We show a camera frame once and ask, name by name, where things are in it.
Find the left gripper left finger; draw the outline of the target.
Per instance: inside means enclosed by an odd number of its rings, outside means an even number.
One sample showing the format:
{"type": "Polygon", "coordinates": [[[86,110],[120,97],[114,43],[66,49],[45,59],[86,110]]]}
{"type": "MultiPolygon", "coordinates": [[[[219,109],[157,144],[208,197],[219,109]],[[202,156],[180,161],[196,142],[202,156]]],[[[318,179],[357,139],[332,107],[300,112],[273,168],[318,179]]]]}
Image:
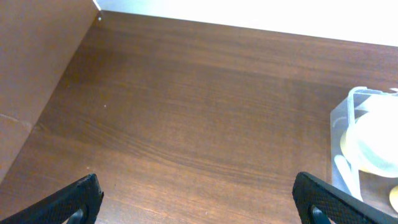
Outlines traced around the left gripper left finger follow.
{"type": "Polygon", "coordinates": [[[1,223],[94,223],[104,192],[96,174],[88,174],[1,223]]]}

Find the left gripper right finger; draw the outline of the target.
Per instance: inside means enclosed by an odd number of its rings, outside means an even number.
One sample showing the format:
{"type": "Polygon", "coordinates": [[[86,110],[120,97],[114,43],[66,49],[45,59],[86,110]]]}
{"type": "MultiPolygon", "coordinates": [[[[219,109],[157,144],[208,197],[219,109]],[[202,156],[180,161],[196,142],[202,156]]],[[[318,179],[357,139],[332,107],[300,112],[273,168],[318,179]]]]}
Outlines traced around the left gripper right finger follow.
{"type": "Polygon", "coordinates": [[[308,172],[296,175],[292,195],[302,223],[397,224],[396,218],[308,172]]]}

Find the yellow plastic bowl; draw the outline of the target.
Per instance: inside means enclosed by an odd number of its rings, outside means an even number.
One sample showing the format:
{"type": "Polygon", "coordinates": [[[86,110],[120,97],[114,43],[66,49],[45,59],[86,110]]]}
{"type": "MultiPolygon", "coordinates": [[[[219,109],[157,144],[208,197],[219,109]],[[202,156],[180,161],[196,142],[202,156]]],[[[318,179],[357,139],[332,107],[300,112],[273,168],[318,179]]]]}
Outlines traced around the yellow plastic bowl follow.
{"type": "Polygon", "coordinates": [[[363,153],[361,152],[357,139],[352,130],[347,129],[340,139],[341,152],[346,160],[356,166],[360,171],[369,173],[366,167],[363,153]]]}

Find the yellow plastic cup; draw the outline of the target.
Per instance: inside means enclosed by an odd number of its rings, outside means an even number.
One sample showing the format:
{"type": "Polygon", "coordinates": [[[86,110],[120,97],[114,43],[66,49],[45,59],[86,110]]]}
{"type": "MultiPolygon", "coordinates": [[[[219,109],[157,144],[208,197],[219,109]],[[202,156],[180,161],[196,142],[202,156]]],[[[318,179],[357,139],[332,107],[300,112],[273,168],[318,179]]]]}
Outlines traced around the yellow plastic cup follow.
{"type": "Polygon", "coordinates": [[[393,187],[389,193],[389,201],[392,208],[398,212],[398,186],[393,187]]]}

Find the white plastic bowl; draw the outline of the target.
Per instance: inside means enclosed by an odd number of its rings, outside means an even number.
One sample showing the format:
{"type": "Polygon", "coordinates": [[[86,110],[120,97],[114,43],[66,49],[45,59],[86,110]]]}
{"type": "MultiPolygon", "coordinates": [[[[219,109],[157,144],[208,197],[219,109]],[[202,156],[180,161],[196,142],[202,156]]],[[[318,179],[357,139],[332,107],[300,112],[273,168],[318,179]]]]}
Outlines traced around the white plastic bowl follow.
{"type": "Polygon", "coordinates": [[[397,177],[397,114],[372,111],[354,125],[359,169],[381,177],[397,177]]]}

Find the grey plastic spoon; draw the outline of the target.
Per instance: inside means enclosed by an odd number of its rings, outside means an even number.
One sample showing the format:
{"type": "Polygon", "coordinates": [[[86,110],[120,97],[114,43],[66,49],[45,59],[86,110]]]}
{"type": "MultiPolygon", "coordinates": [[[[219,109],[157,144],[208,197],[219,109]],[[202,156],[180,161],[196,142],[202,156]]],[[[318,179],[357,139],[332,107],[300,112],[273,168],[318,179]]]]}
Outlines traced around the grey plastic spoon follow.
{"type": "Polygon", "coordinates": [[[347,160],[345,159],[344,156],[342,155],[336,155],[334,157],[334,162],[336,164],[336,167],[342,176],[342,179],[344,183],[346,184],[350,194],[360,200],[363,201],[363,198],[361,196],[361,191],[360,191],[360,185],[359,185],[359,173],[357,169],[352,169],[348,165],[347,160]]]}

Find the clear plastic storage container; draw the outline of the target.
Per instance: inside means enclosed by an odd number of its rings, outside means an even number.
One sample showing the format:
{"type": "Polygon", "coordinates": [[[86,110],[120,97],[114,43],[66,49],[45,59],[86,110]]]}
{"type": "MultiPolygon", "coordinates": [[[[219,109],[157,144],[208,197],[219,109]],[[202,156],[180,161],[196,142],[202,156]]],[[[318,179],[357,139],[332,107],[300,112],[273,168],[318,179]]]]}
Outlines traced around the clear plastic storage container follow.
{"type": "Polygon", "coordinates": [[[351,89],[330,113],[331,183],[397,217],[397,89],[351,89]]]}

